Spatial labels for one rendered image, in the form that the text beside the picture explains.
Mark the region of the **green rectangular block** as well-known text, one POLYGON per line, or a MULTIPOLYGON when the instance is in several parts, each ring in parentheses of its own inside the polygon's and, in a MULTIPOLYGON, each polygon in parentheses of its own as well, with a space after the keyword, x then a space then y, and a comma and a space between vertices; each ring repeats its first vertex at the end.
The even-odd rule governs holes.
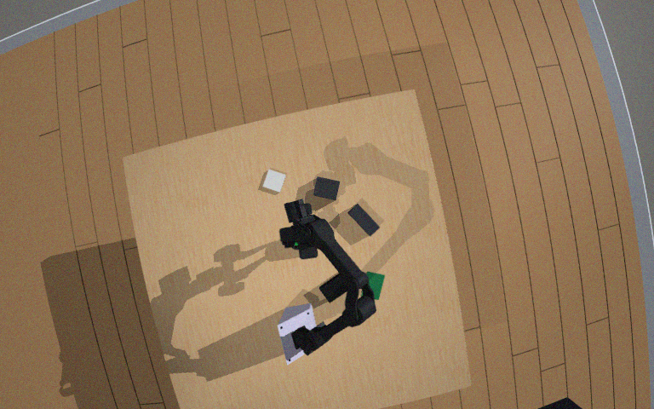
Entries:
POLYGON ((382 284, 385 279, 385 274, 374 274, 371 272, 367 272, 366 274, 369 278, 369 285, 373 292, 375 292, 375 299, 379 300, 379 296, 381 293, 382 289, 382 284))

